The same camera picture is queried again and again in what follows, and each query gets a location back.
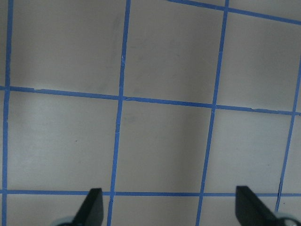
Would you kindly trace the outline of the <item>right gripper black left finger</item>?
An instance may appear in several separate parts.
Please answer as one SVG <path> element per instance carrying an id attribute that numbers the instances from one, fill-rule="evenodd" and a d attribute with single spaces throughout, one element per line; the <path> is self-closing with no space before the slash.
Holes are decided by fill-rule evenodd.
<path id="1" fill-rule="evenodd" d="M 101 226 L 104 218 L 103 193 L 101 188 L 92 188 L 87 194 L 77 214 L 73 226 Z"/>

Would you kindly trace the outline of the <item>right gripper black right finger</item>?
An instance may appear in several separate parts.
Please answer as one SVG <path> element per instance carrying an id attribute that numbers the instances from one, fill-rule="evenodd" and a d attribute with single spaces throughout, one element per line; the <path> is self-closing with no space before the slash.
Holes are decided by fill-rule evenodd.
<path id="1" fill-rule="evenodd" d="M 236 187 L 236 218 L 241 226 L 282 225 L 282 221 L 248 186 Z"/>

